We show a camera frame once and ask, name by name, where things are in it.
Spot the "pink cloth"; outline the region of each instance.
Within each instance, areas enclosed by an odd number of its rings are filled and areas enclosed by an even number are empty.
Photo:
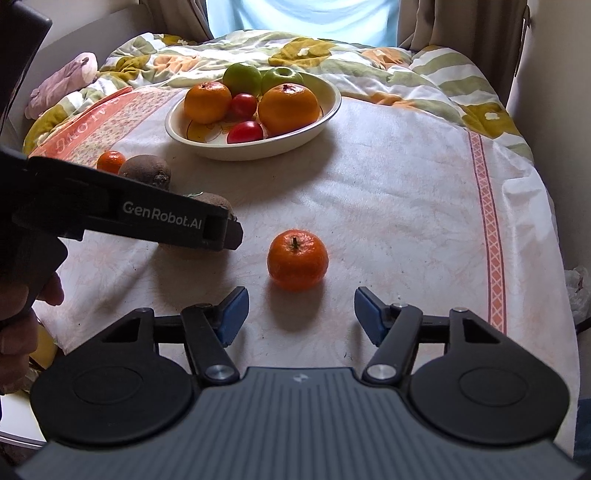
[[[31,119],[39,118],[68,93],[90,85],[95,79],[96,72],[95,54],[81,53],[31,92],[25,116]]]

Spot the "finger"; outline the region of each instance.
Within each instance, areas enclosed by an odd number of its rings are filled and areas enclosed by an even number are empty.
[[[9,393],[18,392],[22,390],[27,384],[31,384],[26,377],[21,377],[17,381],[12,382],[8,385],[0,385],[0,394],[7,395]]]
[[[0,330],[0,353],[2,355],[24,355],[37,350],[37,316],[30,310],[17,322]]]
[[[57,273],[53,273],[51,278],[41,290],[37,300],[47,302],[49,305],[57,306],[64,302],[64,291],[61,287],[61,280]]]
[[[20,312],[29,295],[23,284],[0,283],[0,320],[6,320]]]
[[[28,355],[0,355],[0,385],[10,386],[22,380],[28,368]]]

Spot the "red tomato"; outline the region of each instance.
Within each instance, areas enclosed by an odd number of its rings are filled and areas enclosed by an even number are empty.
[[[228,133],[228,143],[254,142],[263,139],[262,127],[253,120],[237,124]]]
[[[240,119],[249,119],[256,112],[256,97],[249,93],[239,93],[230,102],[230,111]]]

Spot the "metal screw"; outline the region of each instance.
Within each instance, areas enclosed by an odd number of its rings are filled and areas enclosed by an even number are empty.
[[[207,367],[205,374],[212,380],[227,380],[234,374],[234,369],[228,365],[212,365]]]
[[[375,380],[389,380],[396,376],[396,369],[392,365],[375,364],[368,367],[366,372]]]

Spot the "mandarin orange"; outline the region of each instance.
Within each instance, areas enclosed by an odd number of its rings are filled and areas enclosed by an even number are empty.
[[[228,87],[221,82],[204,82],[192,87],[185,96],[185,115],[198,124],[207,125],[223,119],[232,101]]]
[[[326,247],[313,233],[288,230],[279,234],[269,248],[269,275],[285,290],[300,291],[322,280],[329,267]]]
[[[307,127],[318,120],[321,110],[314,93],[295,83],[273,87],[262,96],[258,116],[271,136]]]
[[[108,150],[104,152],[96,161],[96,169],[118,174],[121,165],[125,163],[125,157],[117,150]]]

